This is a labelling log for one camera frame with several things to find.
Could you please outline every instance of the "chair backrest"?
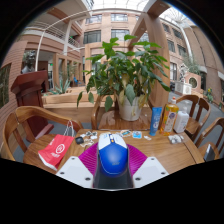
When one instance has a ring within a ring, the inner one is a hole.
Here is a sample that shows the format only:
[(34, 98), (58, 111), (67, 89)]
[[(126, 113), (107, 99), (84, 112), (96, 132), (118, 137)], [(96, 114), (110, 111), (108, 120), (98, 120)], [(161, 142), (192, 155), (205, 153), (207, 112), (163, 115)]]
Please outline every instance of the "chair backrest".
[[(200, 137), (198, 138), (197, 142), (196, 142), (196, 146), (197, 148), (200, 146), (201, 142), (209, 135), (209, 133), (217, 126), (221, 126), (222, 127), (222, 130), (221, 130), (221, 133), (220, 133), (220, 136), (216, 142), (216, 148), (218, 148), (221, 140), (222, 140), (222, 137), (223, 137), (223, 134), (224, 134), (224, 118), (223, 117), (218, 117), (215, 119), (215, 121), (209, 125), (208, 128), (206, 128), (200, 135)], [(219, 153), (221, 153), (221, 151), (223, 150), (223, 147), (224, 147), (224, 142), (219, 150)]]
[(196, 116), (196, 121), (199, 122), (199, 119), (201, 117), (202, 109), (205, 109), (205, 110), (207, 110), (207, 113), (206, 113), (206, 115), (203, 119), (203, 123), (205, 123), (205, 121), (208, 119), (208, 117), (210, 115), (211, 107), (210, 107), (209, 103), (203, 98), (199, 99), (198, 105), (199, 105), (199, 109), (198, 109), (198, 113), (197, 113), (197, 116)]
[(4, 156), (1, 155), (2, 158), (7, 157), (6, 159), (15, 161), (15, 158), (13, 157), (13, 152), (11, 151), (9, 147), (9, 137), (11, 134), (14, 135), (17, 143), (19, 144), (23, 152), (26, 152), (27, 147), (24, 144), (17, 128), (18, 128), (18, 121), (16, 119), (16, 115), (15, 113), (11, 113), (6, 120), (4, 129), (3, 129), (3, 142), (4, 142), (5, 152), (3, 152), (2, 154), (5, 153), (6, 155)]
[(189, 116), (190, 117), (193, 117), (194, 115), (194, 110), (195, 110), (195, 106), (197, 105), (198, 101), (199, 101), (199, 97), (196, 96), (196, 95), (184, 95), (184, 96), (181, 96), (179, 98), (177, 98), (176, 102), (177, 103), (180, 103), (181, 101), (183, 100), (189, 100), (192, 102), (192, 105), (191, 105), (191, 110), (190, 110), (190, 113), (189, 113)]
[(42, 107), (35, 107), (35, 106), (22, 106), (18, 107), (15, 111), (16, 118), (19, 123), (23, 125), (23, 128), (27, 135), (29, 135), (30, 139), (33, 139), (31, 142), (35, 141), (35, 137), (28, 125), (27, 120), (31, 117), (43, 117), (47, 120), (51, 120), (63, 125), (67, 125), (68, 121), (72, 121), (73, 129), (78, 132), (80, 129), (83, 128), (82, 124), (78, 120), (72, 120), (72, 118), (64, 117), (58, 114), (55, 114), (51, 111), (48, 111)]

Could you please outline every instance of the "table surface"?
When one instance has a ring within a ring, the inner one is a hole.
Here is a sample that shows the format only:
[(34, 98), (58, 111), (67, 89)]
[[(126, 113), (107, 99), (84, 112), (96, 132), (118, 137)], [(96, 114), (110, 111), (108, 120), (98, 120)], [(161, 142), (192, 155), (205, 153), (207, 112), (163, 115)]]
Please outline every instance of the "table surface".
[[(96, 131), (98, 133), (97, 139), (93, 140), (94, 143), (98, 142), (100, 134), (108, 132), (100, 130), (81, 129), (77, 133), (76, 137), (80, 136), (81, 134), (85, 134), (87, 131)], [(149, 131), (142, 131), (141, 139), (135, 139), (132, 136), (124, 137), (123, 139), (126, 144), (130, 144), (136, 147), (147, 157), (156, 157), (163, 165), (163, 167), (167, 170), (167, 172), (171, 174), (190, 165), (204, 162), (197, 147), (187, 136), (187, 134), (181, 133), (181, 135), (184, 137), (184, 143), (178, 144), (171, 144), (168, 137), (163, 136), (159, 133), (159, 131), (157, 131), (156, 136), (150, 136)], [(149, 136), (151, 140), (145, 139), (144, 136)], [(73, 143), (73, 145), (69, 148), (64, 158), (62, 159), (58, 170), (65, 164), (65, 162), (70, 156), (79, 156), (83, 151), (85, 151), (89, 147), (90, 146), (85, 146), (85, 148), (83, 148), (81, 145)]]
[(119, 110), (112, 110), (104, 113), (101, 117), (99, 130), (149, 130), (151, 116), (140, 114), (136, 121), (126, 121), (120, 117)]
[[(108, 131), (100, 130), (91, 130), (91, 129), (81, 129), (76, 134), (76, 137), (79, 137), (81, 134), (85, 134), (87, 131), (96, 131), (97, 139), (94, 139), (93, 142), (96, 143), (99, 140), (99, 136), (102, 133)], [(111, 134), (120, 131), (109, 131)], [(167, 136), (163, 136), (157, 131), (156, 136), (150, 136), (149, 131), (142, 131), (142, 138), (135, 139), (132, 136), (124, 137), (124, 141), (127, 144), (130, 144), (141, 152), (143, 152), (147, 157), (156, 157), (162, 166), (167, 170), (169, 174), (174, 173), (178, 170), (181, 170), (190, 165), (203, 163), (204, 160), (198, 151), (195, 144), (185, 133), (181, 133), (184, 137), (184, 143), (171, 144)], [(144, 136), (149, 136), (151, 140), (146, 140)], [(40, 137), (34, 143), (29, 146), (29, 150), (24, 155), (24, 163), (31, 164), (42, 168), (50, 173), (56, 174), (56, 171), (46, 167), (43, 162), (40, 160), (38, 151), (44, 149), (50, 141), (55, 137), (55, 134), (48, 134)], [(78, 145), (75, 140), (70, 145), (65, 156), (63, 157), (58, 170), (65, 164), (67, 159), (70, 156), (79, 156), (90, 146), (82, 147)]]

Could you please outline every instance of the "window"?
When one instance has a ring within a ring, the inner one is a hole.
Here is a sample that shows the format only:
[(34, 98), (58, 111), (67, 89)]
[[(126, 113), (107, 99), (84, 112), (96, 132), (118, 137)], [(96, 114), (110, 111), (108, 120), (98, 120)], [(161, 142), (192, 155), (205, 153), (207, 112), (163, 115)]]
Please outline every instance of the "window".
[(201, 76), (201, 89), (206, 91), (206, 73), (200, 72), (200, 76)]
[(191, 78), (189, 79), (189, 84), (192, 85), (192, 88), (193, 88), (193, 89), (195, 89), (195, 88), (197, 87), (197, 85), (198, 85), (197, 80), (196, 80), (194, 77), (191, 77)]
[(169, 51), (172, 51), (175, 53), (175, 47), (174, 47), (173, 41), (167, 40), (167, 42), (168, 42)]
[(149, 36), (148, 33), (144, 33), (141, 38), (139, 39), (139, 41), (149, 41)]
[(128, 21), (126, 14), (111, 14), (111, 21)]
[(0, 69), (0, 109), (9, 102), (9, 72), (11, 64)]
[(53, 74), (52, 71), (48, 71), (48, 83), (49, 83), (49, 89), (53, 89)]
[(182, 37), (181, 33), (179, 31), (175, 30), (174, 28), (172, 28), (172, 29), (173, 29), (174, 35), (176, 37), (180, 38), (181, 40), (183, 40), (183, 37)]
[(184, 47), (181, 47), (180, 45), (177, 45), (177, 46), (178, 46), (178, 50), (179, 50), (179, 55), (185, 56), (186, 49)]
[(170, 79), (177, 80), (177, 64), (170, 62)]
[(163, 24), (163, 28), (166, 32), (170, 33), (170, 28), (166, 24)]
[(101, 41), (101, 30), (91, 31), (84, 33), (83, 44), (89, 44)]
[(101, 21), (102, 21), (102, 15), (95, 15), (95, 16), (92, 16), (91, 18), (87, 18), (86, 19), (86, 24), (101, 23)]
[(118, 37), (119, 41), (124, 41), (126, 34), (129, 34), (129, 30), (111, 30), (111, 38)]

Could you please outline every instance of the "tree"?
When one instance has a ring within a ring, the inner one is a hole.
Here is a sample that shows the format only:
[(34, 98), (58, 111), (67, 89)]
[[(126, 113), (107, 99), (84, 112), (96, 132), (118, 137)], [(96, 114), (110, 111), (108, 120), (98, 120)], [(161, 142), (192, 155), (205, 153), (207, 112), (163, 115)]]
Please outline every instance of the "tree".
[(193, 52), (192, 52), (192, 56), (189, 56), (188, 54), (184, 55), (183, 63), (188, 67), (189, 72), (197, 74), (197, 75), (201, 75), (199, 64)]

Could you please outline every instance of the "potted plant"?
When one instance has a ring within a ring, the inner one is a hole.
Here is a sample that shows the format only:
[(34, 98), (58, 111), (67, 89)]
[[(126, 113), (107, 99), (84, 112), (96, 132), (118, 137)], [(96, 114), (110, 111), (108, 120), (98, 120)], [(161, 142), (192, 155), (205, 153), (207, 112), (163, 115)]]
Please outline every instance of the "potted plant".
[[(136, 36), (125, 35), (124, 40), (134, 39)], [(91, 89), (97, 90), (97, 94), (100, 96), (106, 96), (105, 110), (108, 111), (113, 100), (110, 95), (114, 95), (114, 99), (117, 99), (119, 104), (119, 111), (121, 118), (124, 120), (134, 121), (139, 118), (142, 107), (148, 104), (148, 97), (156, 81), (166, 90), (170, 91), (170, 88), (157, 76), (153, 71), (158, 69), (165, 77), (168, 76), (163, 70), (163, 66), (168, 68), (164, 64), (167, 62), (165, 58), (157, 55), (158, 51), (151, 50), (151, 47), (161, 48), (156, 43), (150, 43), (147, 41), (133, 43), (133, 45), (140, 46), (142, 49), (138, 51), (115, 51), (114, 46), (118, 46), (116, 43), (118, 38), (111, 38), (110, 43), (103, 42), (102, 48), (104, 54), (97, 55), (95, 57), (86, 58), (91, 60), (92, 64), (98, 63), (98, 70), (95, 71), (95, 75), (92, 75), (89, 79), (89, 83), (86, 86), (89, 102), (94, 103), (93, 94)], [(97, 62), (102, 57), (106, 56), (107, 62), (101, 64)], [(91, 74), (91, 71), (83, 71), (87, 74)], [(77, 107), (79, 101), (82, 98), (82, 92), (80, 92), (77, 100)]]
[(207, 98), (208, 98), (208, 102), (209, 102), (209, 103), (212, 103), (212, 101), (213, 101), (213, 96), (212, 96), (212, 88), (211, 88), (211, 87), (208, 88), (207, 93), (206, 93), (206, 96), (207, 96)]

